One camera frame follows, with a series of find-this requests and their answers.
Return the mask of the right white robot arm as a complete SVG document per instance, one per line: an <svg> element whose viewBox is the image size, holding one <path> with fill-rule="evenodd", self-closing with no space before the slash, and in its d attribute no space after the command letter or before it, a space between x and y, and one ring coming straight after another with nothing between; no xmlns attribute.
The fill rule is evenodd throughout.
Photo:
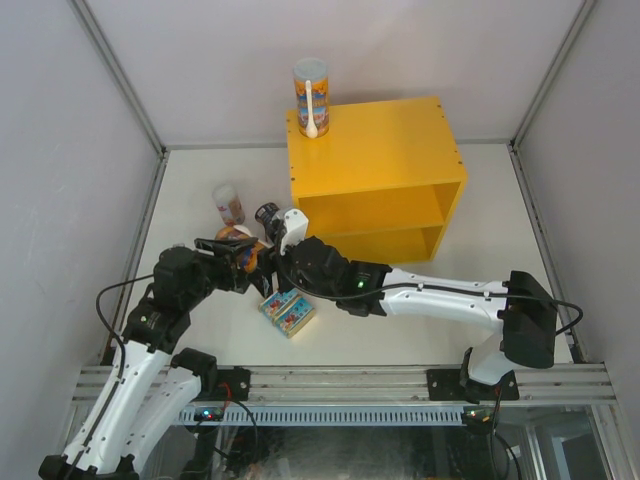
<svg viewBox="0 0 640 480"><path fill-rule="evenodd" d="M258 255L257 271L269 293L297 290L352 316L423 315L488 331L465 351L457 375L470 403L497 394L516 369L544 370L555 362L555 301L527 272L514 271L504 282L426 277L348 260L316 237L295 245L277 241Z"/></svg>

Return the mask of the blue luncheon meat tin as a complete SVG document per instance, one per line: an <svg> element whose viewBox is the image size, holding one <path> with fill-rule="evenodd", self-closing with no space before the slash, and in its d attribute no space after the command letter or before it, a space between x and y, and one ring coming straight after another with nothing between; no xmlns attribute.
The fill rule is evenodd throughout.
<svg viewBox="0 0 640 480"><path fill-rule="evenodd" d="M276 316L273 324L286 338L291 339L314 316L314 307L305 298L297 297Z"/></svg>
<svg viewBox="0 0 640 480"><path fill-rule="evenodd" d="M275 291L259 305L258 310L267 319L274 322L298 298L299 293L296 289L284 293Z"/></svg>

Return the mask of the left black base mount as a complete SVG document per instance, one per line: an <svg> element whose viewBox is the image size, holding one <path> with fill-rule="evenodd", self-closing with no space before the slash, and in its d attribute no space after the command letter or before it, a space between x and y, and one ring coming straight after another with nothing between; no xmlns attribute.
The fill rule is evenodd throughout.
<svg viewBox="0 0 640 480"><path fill-rule="evenodd" d="M242 367L222 368L217 372L215 400L246 401L251 387L251 371Z"/></svg>

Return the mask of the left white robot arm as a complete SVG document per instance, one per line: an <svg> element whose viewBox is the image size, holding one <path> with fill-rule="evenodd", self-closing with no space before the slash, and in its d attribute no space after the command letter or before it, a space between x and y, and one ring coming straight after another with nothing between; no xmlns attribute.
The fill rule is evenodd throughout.
<svg viewBox="0 0 640 480"><path fill-rule="evenodd" d="M256 238L204 240L164 250L149 285L116 338L116 362L84 425L60 455L47 456L43 479L137 479L173 420L192 400L219 387L214 356L174 351L191 312L214 291L244 293L238 262Z"/></svg>

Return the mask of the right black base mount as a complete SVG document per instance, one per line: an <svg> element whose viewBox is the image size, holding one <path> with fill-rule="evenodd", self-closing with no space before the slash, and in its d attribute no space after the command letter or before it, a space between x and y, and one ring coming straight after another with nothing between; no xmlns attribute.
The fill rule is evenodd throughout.
<svg viewBox="0 0 640 480"><path fill-rule="evenodd" d="M431 401L465 401L459 369L436 368L426 371L428 395Z"/></svg>

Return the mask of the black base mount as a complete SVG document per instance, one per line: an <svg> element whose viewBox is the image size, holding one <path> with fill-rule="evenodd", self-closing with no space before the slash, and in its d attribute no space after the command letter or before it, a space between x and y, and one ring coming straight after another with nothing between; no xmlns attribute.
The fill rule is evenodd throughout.
<svg viewBox="0 0 640 480"><path fill-rule="evenodd" d="M222 368L217 372L215 400L246 401L251 387L251 371L242 367Z"/></svg>
<svg viewBox="0 0 640 480"><path fill-rule="evenodd" d="M428 395L431 401L465 401L459 369L436 368L426 371Z"/></svg>

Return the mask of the yellow can with white spoon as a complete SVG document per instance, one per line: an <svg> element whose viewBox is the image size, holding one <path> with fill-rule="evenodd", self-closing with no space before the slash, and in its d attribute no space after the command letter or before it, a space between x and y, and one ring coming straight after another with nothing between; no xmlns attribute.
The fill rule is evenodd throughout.
<svg viewBox="0 0 640 480"><path fill-rule="evenodd" d="M268 248L268 245L252 234L243 225L226 226L216 235L217 241L229 240L238 243L236 247L236 261L245 272L252 273L258 267L258 255Z"/></svg>

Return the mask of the dark blue tin can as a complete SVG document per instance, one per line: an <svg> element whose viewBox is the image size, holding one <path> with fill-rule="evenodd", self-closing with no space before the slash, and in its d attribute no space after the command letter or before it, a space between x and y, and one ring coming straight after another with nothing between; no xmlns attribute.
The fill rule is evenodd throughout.
<svg viewBox="0 0 640 480"><path fill-rule="evenodd" d="M265 237L272 242L275 241L279 231L281 217L278 215L280 207L268 202L261 205L255 212L255 220L264 228Z"/></svg>

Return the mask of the aluminium frame rail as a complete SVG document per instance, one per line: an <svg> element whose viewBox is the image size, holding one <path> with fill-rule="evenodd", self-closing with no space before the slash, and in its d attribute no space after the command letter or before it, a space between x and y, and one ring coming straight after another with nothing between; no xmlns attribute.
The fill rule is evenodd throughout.
<svg viewBox="0 0 640 480"><path fill-rule="evenodd" d="M426 371L445 366L252 366L246 400L264 405L462 404L431 401ZM557 364L548 370L519 370L503 388L518 405L592 405L616 401L602 364Z"/></svg>

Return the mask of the orange can with spoon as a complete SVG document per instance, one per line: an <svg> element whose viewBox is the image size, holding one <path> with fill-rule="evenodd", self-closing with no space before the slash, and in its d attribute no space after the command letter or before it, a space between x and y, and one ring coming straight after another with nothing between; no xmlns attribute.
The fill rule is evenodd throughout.
<svg viewBox="0 0 640 480"><path fill-rule="evenodd" d="M329 76L327 64L303 58L293 67L297 121L301 133L311 139L329 130Z"/></svg>

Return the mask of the white porridge can upright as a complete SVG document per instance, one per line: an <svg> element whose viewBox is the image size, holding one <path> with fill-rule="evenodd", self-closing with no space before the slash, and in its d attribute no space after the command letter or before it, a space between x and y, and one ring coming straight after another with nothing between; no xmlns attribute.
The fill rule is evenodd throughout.
<svg viewBox="0 0 640 480"><path fill-rule="evenodd" d="M243 224L245 213L236 189L229 184L217 186L212 198L222 221L227 226Z"/></svg>

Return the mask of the yellow wooden shelf cabinet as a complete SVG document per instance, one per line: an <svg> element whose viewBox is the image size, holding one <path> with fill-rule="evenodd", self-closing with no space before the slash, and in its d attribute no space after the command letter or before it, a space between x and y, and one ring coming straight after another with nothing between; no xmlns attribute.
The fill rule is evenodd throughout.
<svg viewBox="0 0 640 480"><path fill-rule="evenodd" d="M308 235L354 260L433 260L468 181L441 100L335 105L329 118L308 139L286 115L292 202Z"/></svg>

